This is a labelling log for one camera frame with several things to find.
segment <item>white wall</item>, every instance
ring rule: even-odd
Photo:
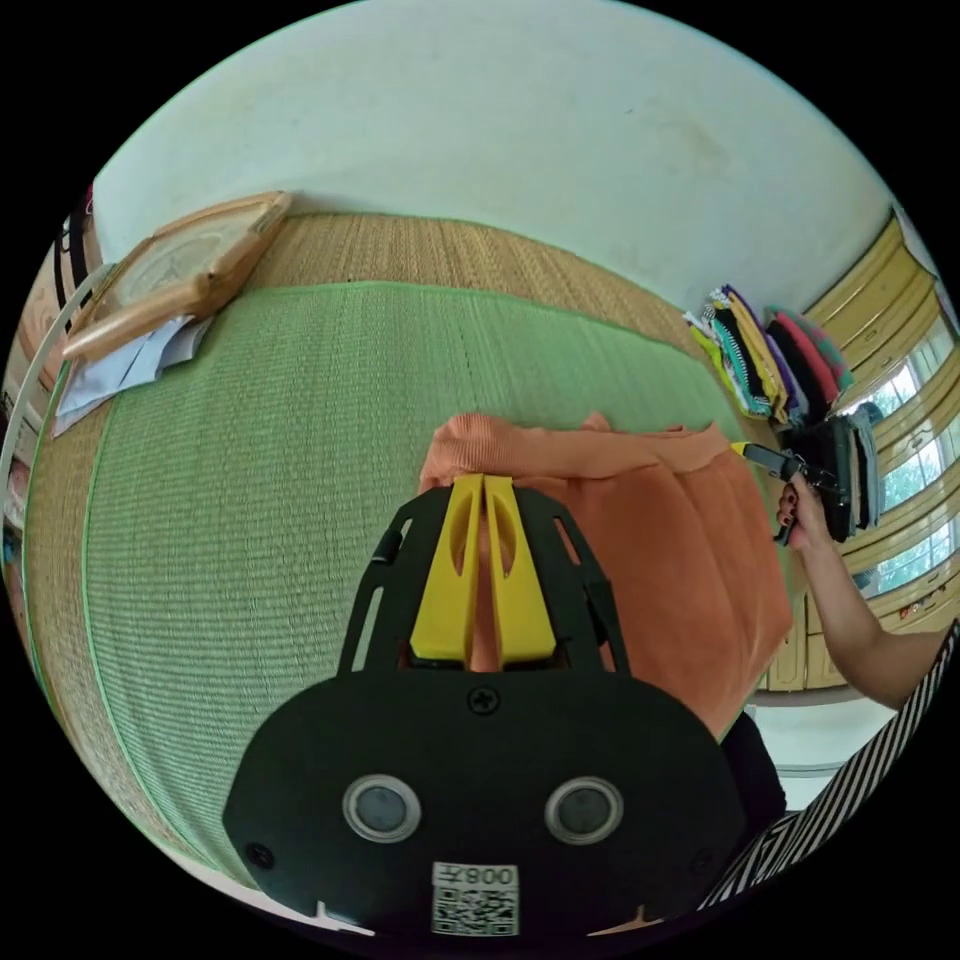
[[[755,707],[751,715],[778,767],[829,767],[849,760],[895,714],[861,699],[816,707]],[[830,779],[781,775],[787,809],[802,810]]]
[[[275,188],[316,207],[513,230],[691,308],[727,281],[760,305],[809,305],[890,203],[775,77],[607,0],[367,0],[267,37],[104,167],[104,257]]]

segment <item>human hand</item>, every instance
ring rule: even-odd
[[[820,496],[801,473],[783,488],[777,510],[781,526],[794,518],[796,522],[787,541],[794,550],[809,552],[833,544]]]

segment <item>woven mat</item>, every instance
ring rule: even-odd
[[[680,311],[670,304],[566,251],[474,224],[370,214],[292,218],[247,289],[347,280],[510,293],[672,343],[711,369]],[[81,540],[93,463],[110,408],[106,403],[55,440],[46,433],[41,437],[24,550],[31,636],[67,735],[91,774],[144,832],[201,859],[154,810],[133,775],[112,733],[89,655]],[[741,418],[740,428],[744,439],[772,440],[765,424]]]
[[[618,430],[738,435],[721,388],[671,346],[400,284],[249,294],[191,364],[117,398],[87,515],[88,631],[118,740],[191,847],[242,874],[220,817],[243,750],[336,672],[434,429],[464,411],[572,429],[594,409]]]

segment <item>qr code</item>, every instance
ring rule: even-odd
[[[433,932],[465,937],[511,937],[519,927],[518,890],[435,886]]]

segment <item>human arm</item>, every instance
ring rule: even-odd
[[[898,710],[933,666],[943,634],[881,627],[830,536],[819,497],[800,474],[784,490],[778,519],[791,511],[789,544],[800,554],[831,660],[850,686]]]

